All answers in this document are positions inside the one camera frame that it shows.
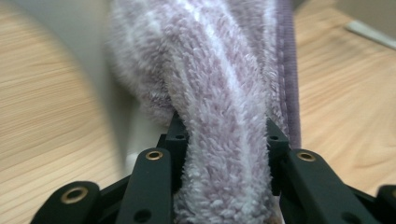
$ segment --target wooden table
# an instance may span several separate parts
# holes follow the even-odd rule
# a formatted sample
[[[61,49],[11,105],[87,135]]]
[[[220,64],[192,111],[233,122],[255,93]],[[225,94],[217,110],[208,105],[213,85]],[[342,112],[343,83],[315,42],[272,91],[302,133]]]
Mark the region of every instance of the wooden table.
[[[296,15],[303,147],[348,184],[396,184],[396,51],[344,29],[335,1]]]
[[[296,14],[303,147],[349,185],[396,184],[396,51],[346,31],[332,0]],[[27,223],[60,186],[105,187],[122,167],[78,67],[37,24],[0,2],[0,223]]]
[[[92,87],[44,29],[0,1],[0,223],[28,223],[57,188],[121,177]]]

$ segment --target black plastic part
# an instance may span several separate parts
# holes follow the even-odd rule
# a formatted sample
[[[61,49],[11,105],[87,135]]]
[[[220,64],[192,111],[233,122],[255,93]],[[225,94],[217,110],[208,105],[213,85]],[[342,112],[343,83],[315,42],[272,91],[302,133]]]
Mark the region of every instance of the black plastic part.
[[[318,154],[294,149],[281,165],[284,177],[290,181],[282,183],[281,210],[288,209],[288,201],[292,206],[301,204],[306,214],[306,222],[302,223],[379,223]],[[283,215],[287,223],[292,223],[293,217],[287,217],[290,214]]]
[[[285,134],[280,131],[276,124],[270,119],[267,120],[267,142],[268,142],[268,157],[269,165],[271,169],[271,189],[273,195],[279,196],[280,194],[280,179],[282,176],[282,170],[280,162],[286,158],[290,151],[289,139]]]
[[[97,223],[112,224],[116,221],[129,179],[130,175],[101,190],[99,209],[102,213]]]
[[[189,135],[183,121],[177,113],[174,114],[168,133],[165,138],[165,148],[172,155],[172,191],[176,192],[181,187],[181,174],[186,157]]]
[[[383,223],[396,223],[396,186],[382,186],[375,198],[375,206]]]
[[[171,183],[171,157],[166,149],[140,153],[116,223],[173,223]]]
[[[290,150],[288,138],[270,119],[267,134],[273,194],[281,192],[287,224],[378,223],[374,217],[381,223],[396,223],[396,186],[382,187],[374,198],[343,184],[318,154]],[[139,154],[130,176],[101,191],[91,182],[68,184],[49,197],[32,223],[173,223],[172,192],[181,186],[188,140],[175,114],[168,134],[161,135],[157,148]],[[149,160],[146,156],[152,151],[162,156]],[[75,187],[89,193],[78,203],[62,203],[62,195]],[[73,199],[78,191],[69,196]]]
[[[35,214],[32,224],[96,223],[99,187],[78,181],[57,189]]]

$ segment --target gray towel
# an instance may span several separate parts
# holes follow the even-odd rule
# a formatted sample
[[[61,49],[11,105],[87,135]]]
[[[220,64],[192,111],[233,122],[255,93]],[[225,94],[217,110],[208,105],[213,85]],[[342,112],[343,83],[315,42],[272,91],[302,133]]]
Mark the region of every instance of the gray towel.
[[[109,48],[120,82],[154,120],[190,135],[178,223],[273,223],[265,121],[300,146],[287,0],[115,0]]]

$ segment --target brass insert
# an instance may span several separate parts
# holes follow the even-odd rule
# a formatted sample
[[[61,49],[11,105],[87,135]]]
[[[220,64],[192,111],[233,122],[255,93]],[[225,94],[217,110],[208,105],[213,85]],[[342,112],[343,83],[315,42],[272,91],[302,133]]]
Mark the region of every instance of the brass insert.
[[[150,161],[157,161],[162,156],[163,156],[163,154],[161,153],[161,151],[150,151],[148,154],[146,154],[146,159],[148,159]]]
[[[315,161],[316,158],[314,157],[314,155],[307,153],[307,152],[299,152],[297,154],[298,158],[300,158],[303,161]]]
[[[61,202],[65,204],[78,203],[87,196],[88,190],[85,187],[74,187],[62,195]]]

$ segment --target fuzzy towel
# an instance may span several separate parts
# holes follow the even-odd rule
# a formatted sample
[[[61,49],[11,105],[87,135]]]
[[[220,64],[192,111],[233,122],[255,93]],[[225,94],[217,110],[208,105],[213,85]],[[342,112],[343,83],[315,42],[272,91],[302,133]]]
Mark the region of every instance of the fuzzy towel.
[[[141,109],[190,135],[177,222],[270,223],[266,118],[300,145],[288,0],[114,0],[109,31]]]

